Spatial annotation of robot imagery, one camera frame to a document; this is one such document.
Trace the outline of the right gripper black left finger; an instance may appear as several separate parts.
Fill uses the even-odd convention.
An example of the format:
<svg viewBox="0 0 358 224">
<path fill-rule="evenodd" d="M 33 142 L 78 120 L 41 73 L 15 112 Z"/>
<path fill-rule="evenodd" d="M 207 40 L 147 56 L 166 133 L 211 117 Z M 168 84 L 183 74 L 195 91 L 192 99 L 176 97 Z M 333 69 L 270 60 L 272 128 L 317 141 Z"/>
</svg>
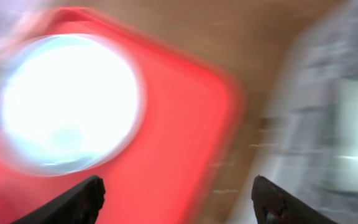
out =
<svg viewBox="0 0 358 224">
<path fill-rule="evenodd" d="M 103 179 L 93 175 L 12 224 L 95 224 L 105 193 Z"/>
</svg>

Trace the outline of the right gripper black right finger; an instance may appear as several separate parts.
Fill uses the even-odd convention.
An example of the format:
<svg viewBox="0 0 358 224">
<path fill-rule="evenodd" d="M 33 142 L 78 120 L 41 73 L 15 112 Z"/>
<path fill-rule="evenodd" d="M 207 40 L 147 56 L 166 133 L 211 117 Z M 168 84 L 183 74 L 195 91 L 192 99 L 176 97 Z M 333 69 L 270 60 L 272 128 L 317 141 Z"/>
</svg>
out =
<svg viewBox="0 0 358 224">
<path fill-rule="evenodd" d="M 251 199 L 258 224 L 336 224 L 261 175 Z"/>
</svg>

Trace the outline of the light blue plate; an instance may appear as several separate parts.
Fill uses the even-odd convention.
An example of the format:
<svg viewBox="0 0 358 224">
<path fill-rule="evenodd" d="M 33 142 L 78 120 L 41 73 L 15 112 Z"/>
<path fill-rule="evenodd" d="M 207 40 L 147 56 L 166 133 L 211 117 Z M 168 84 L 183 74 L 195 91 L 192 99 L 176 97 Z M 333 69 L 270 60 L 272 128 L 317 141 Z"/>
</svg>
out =
<svg viewBox="0 0 358 224">
<path fill-rule="evenodd" d="M 36 176 L 99 166 L 135 138 L 146 102 L 123 45 L 90 34 L 31 40 L 0 69 L 0 160 Z"/>
</svg>

